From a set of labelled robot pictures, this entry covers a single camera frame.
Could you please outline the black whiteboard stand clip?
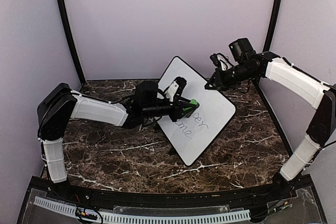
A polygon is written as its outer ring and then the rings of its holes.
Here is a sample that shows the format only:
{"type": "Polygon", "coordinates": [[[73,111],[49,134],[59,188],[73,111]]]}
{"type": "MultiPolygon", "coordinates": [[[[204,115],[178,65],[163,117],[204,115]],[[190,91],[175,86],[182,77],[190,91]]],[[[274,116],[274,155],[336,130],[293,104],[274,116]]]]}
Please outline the black whiteboard stand clip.
{"type": "Polygon", "coordinates": [[[168,154],[169,154],[170,156],[175,155],[176,153],[177,153],[177,151],[176,151],[174,148],[171,148],[171,149],[169,150],[169,152],[168,152],[168,154]]]}

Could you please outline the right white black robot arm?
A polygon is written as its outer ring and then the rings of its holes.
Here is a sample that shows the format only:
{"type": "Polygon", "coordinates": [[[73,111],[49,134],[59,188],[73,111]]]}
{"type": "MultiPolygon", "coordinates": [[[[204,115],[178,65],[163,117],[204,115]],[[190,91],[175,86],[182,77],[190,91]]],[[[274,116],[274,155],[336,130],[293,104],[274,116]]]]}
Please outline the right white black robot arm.
{"type": "Polygon", "coordinates": [[[212,54],[210,60],[215,72],[205,89],[226,91],[245,80],[266,78],[289,89],[315,110],[304,139],[274,176],[275,183],[268,187],[269,197],[278,200],[287,193],[288,183],[329,145],[335,131],[335,86],[307,74],[271,51],[257,53],[247,38],[232,42],[229,48],[237,64],[233,65],[222,53],[212,54]]]}

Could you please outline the white whiteboard black frame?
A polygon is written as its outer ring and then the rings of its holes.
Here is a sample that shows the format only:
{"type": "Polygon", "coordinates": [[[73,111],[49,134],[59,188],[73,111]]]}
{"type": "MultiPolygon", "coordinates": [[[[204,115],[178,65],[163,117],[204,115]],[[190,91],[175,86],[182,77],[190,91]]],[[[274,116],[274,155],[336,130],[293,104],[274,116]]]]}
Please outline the white whiteboard black frame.
{"type": "Polygon", "coordinates": [[[183,163],[191,166],[233,118],[236,107],[219,91],[206,90],[206,79],[178,56],[164,71],[159,88],[167,88],[176,77],[186,79],[182,96],[195,99],[199,108],[189,118],[184,117],[176,122],[164,116],[158,125],[183,163]]]}

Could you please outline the green whiteboard eraser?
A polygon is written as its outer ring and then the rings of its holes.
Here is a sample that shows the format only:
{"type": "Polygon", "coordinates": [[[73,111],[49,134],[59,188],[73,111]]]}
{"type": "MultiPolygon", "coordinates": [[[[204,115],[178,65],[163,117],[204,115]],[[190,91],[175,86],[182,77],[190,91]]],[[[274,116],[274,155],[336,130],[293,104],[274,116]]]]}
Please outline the green whiteboard eraser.
{"type": "Polygon", "coordinates": [[[190,100],[188,106],[183,108],[184,116],[189,118],[199,106],[200,104],[195,99],[190,100]]]}

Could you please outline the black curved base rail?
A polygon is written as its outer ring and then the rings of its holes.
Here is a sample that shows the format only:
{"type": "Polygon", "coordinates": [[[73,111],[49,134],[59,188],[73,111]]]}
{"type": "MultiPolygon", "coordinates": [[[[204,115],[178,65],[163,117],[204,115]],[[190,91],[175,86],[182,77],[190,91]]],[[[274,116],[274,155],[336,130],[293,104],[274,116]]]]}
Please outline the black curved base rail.
{"type": "MultiPolygon", "coordinates": [[[[32,203],[33,192],[47,196],[51,199],[60,199],[55,193],[48,192],[50,182],[46,179],[33,176],[30,180],[22,208],[24,204],[32,203]]],[[[233,208],[265,208],[267,204],[273,204],[277,200],[270,196],[271,184],[234,189],[229,191],[217,191],[210,193],[191,194],[144,194],[124,193],[110,190],[99,190],[87,187],[69,185],[70,196],[79,196],[79,203],[93,208],[113,209],[116,206],[127,207],[153,207],[153,208],[192,208],[229,205],[233,208]]],[[[284,193],[282,200],[289,200],[296,205],[317,204],[316,190],[310,175],[299,177],[292,190],[284,193]]]]}

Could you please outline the left black frame post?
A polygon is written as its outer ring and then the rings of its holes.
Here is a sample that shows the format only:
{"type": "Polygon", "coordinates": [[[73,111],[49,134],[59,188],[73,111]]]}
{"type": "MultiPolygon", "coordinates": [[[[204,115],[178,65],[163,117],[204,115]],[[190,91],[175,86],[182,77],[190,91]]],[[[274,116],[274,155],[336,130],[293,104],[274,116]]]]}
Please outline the left black frame post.
{"type": "Polygon", "coordinates": [[[86,79],[85,79],[85,75],[84,75],[80,60],[79,60],[75,41],[72,35],[72,30],[70,27],[70,22],[69,22],[69,18],[67,14],[65,0],[57,0],[57,4],[58,4],[59,14],[60,14],[62,26],[64,29],[67,45],[70,51],[73,65],[76,70],[76,74],[77,74],[80,84],[84,85],[86,83],[86,79]]]}

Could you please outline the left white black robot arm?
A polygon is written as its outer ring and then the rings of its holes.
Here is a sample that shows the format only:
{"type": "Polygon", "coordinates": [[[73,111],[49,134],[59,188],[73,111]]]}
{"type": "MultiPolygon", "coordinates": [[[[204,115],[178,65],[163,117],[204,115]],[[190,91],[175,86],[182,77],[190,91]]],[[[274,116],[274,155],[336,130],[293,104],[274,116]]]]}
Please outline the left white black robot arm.
{"type": "Polygon", "coordinates": [[[143,81],[132,95],[112,102],[84,95],[66,83],[57,85],[37,107],[42,156],[54,193],[63,201],[74,197],[65,168],[63,138],[71,119],[85,119],[133,129],[148,118],[168,116],[172,122],[189,117],[199,107],[194,99],[182,97],[187,81],[177,77],[165,89],[154,81],[143,81]]]}

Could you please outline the right black frame post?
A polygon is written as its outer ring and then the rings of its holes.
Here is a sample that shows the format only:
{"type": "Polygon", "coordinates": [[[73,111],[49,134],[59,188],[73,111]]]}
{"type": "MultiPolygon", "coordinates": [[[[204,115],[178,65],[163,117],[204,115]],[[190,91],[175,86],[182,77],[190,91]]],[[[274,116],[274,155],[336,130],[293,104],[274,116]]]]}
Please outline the right black frame post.
{"type": "Polygon", "coordinates": [[[263,51],[270,50],[272,40],[275,34],[280,6],[281,6],[281,0],[274,0],[273,5],[272,5],[271,15],[270,15],[270,21],[268,25],[268,30],[267,30],[267,34],[266,34],[266,38],[265,38],[265,42],[263,46],[263,51]]]}

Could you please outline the black frame post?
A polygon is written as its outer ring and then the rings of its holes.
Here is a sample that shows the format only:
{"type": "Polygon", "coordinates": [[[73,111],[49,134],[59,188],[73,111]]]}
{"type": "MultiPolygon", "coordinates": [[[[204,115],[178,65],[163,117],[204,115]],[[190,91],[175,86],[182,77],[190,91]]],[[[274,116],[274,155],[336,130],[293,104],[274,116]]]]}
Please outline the black frame post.
{"type": "Polygon", "coordinates": [[[58,4],[59,14],[60,14],[62,26],[64,29],[67,45],[70,51],[73,65],[76,70],[76,74],[77,74],[80,84],[84,85],[86,83],[86,79],[85,79],[85,75],[84,75],[80,60],[79,60],[75,41],[72,35],[72,30],[70,27],[70,22],[69,22],[69,18],[67,14],[65,0],[57,0],[57,4],[58,4]]]}
{"type": "Polygon", "coordinates": [[[270,21],[268,25],[268,30],[267,30],[267,34],[266,34],[266,38],[265,38],[265,42],[263,46],[263,51],[270,50],[272,40],[275,34],[280,6],[281,6],[281,0],[274,0],[273,5],[272,5],[271,15],[270,15],[270,21]]]}

